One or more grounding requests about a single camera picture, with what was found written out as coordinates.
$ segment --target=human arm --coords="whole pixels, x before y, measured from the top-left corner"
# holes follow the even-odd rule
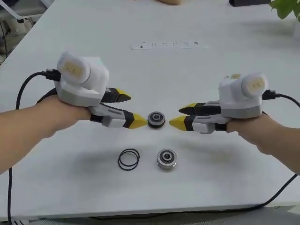
[[[42,139],[89,118],[86,108],[67,105],[57,96],[29,108],[0,113],[0,174],[25,157]]]
[[[260,152],[272,155],[289,169],[300,174],[300,129],[282,126],[263,114],[248,120],[231,120],[228,132],[238,132]]]

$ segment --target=ball bearing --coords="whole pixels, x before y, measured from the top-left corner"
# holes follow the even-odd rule
[[[148,125],[151,128],[158,129],[165,124],[165,116],[161,112],[152,112],[148,116]]]
[[[171,149],[162,149],[157,154],[157,164],[163,170],[171,170],[176,166],[177,155]]]

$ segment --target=human hand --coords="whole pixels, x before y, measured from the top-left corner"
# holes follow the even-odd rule
[[[56,131],[74,125],[79,120],[90,119],[90,112],[87,108],[63,103],[57,95],[45,98],[35,107],[38,107],[45,120],[51,123],[52,129],[48,137],[54,135]]]
[[[262,114],[260,117],[246,120],[231,120],[227,123],[227,132],[238,132],[239,136],[257,146],[260,152],[271,154],[272,143],[280,137],[284,127],[270,116]]]

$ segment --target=power cord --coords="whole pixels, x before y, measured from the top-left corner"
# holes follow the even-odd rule
[[[34,73],[32,75],[30,75],[22,84],[19,93],[18,93],[18,97],[17,97],[17,101],[16,101],[16,106],[15,109],[18,110],[20,109],[20,101],[21,101],[21,97],[23,94],[23,91],[26,87],[26,85],[29,83],[29,81],[38,76],[38,75],[43,75],[46,77],[46,79],[48,80],[53,80],[53,81],[60,81],[60,72],[58,70],[47,70],[45,72],[38,72],[38,73]],[[300,103],[288,96],[288,95],[282,95],[282,94],[278,94],[275,91],[271,91],[271,90],[267,90],[263,93],[262,95],[262,99],[263,100],[270,100],[270,99],[276,99],[276,98],[286,98],[289,99],[291,101],[293,101],[299,108],[300,108]],[[11,190],[12,190],[12,182],[13,182],[13,171],[12,168],[9,168],[8,170],[8,174],[9,174],[9,181],[8,181],[8,193],[7,193],[7,218],[8,218],[8,224],[9,225],[13,225],[12,224],[12,219],[11,219]],[[207,210],[207,211],[190,211],[193,213],[202,213],[202,214],[207,214],[207,213],[233,213],[233,212],[249,212],[249,211],[254,211],[254,210],[258,210],[261,209],[263,207],[265,207],[266,205],[268,205],[269,203],[271,203],[272,201],[274,201],[282,192],[283,190],[294,180],[296,179],[298,175],[295,174],[293,175],[277,192],[276,194],[271,197],[268,201],[259,204],[259,205],[255,205],[255,206],[251,206],[251,207],[247,207],[247,208],[242,208],[242,209],[227,209],[227,210]],[[134,218],[153,218],[153,217],[159,217],[159,216],[163,216],[163,215],[169,215],[169,214],[174,214],[176,212],[169,212],[169,213],[160,213],[160,214],[155,214],[155,215],[150,215],[150,216],[146,216],[146,217],[119,217],[119,218],[110,218],[110,219],[134,219]],[[98,217],[90,217],[92,219],[97,219],[97,220],[108,220],[107,218],[98,218]]]
[[[1,21],[0,21],[0,27],[1,27],[1,31],[2,31],[2,34],[3,34],[3,40],[4,40],[5,59],[7,59],[7,57],[8,57],[8,46],[7,46],[7,43],[6,43],[6,33],[4,33],[4,29],[3,29],[3,25],[2,25]]]
[[[276,99],[276,98],[286,98],[291,101],[293,101],[299,108],[300,108],[300,103],[288,96],[288,95],[283,95],[283,94],[278,94],[274,90],[266,90],[263,95],[262,99],[263,100],[271,100],[271,99]],[[227,210],[205,210],[205,211],[189,211],[189,212],[180,212],[180,213],[200,213],[200,214],[209,214],[209,213],[236,213],[236,212],[250,212],[254,210],[259,210],[265,207],[266,205],[270,204],[272,201],[274,201],[283,191],[284,189],[294,180],[298,177],[297,174],[294,174],[269,200],[267,200],[264,203],[247,207],[247,208],[241,208],[241,209],[227,209]],[[139,217],[117,217],[117,218],[100,218],[100,217],[90,217],[91,219],[96,219],[96,220],[108,220],[108,219],[142,219],[142,218],[153,218],[153,217],[159,217],[159,216],[165,216],[165,215],[170,215],[178,212],[167,212],[167,213],[159,213],[159,214],[154,214],[154,215],[149,215],[149,216],[139,216]]]
[[[45,72],[37,72],[37,73],[30,75],[24,81],[24,83],[22,84],[22,86],[19,90],[17,101],[15,104],[16,110],[20,109],[20,101],[21,101],[21,97],[22,97],[22,94],[24,92],[26,85],[29,83],[30,80],[32,80],[34,77],[39,76],[39,75],[45,76],[46,79],[48,79],[48,80],[60,81],[60,72],[55,69],[47,70]],[[12,185],[13,185],[13,169],[12,168],[8,169],[8,176],[9,176],[9,179],[8,179],[8,192],[7,192],[7,219],[8,219],[8,224],[13,225],[12,219],[11,219],[11,189],[12,189]]]

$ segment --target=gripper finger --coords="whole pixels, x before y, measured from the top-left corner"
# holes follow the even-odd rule
[[[131,97],[123,90],[118,88],[106,88],[105,94],[103,95],[101,102],[114,103],[114,102],[125,102],[131,100]]]
[[[108,128],[135,129],[147,124],[146,119],[138,114],[102,103],[97,107],[90,107],[89,110],[92,113],[91,121],[101,122],[103,126]]]
[[[201,134],[211,134],[215,130],[213,123],[202,123],[197,116],[180,116],[169,121],[169,124],[183,131],[196,131]]]
[[[209,116],[221,114],[221,107],[219,101],[192,103],[179,109],[179,112],[186,115]]]
[[[196,131],[201,134],[211,134],[215,130],[226,130],[230,118],[220,114],[211,116],[180,116],[169,121],[169,124],[179,130]]]

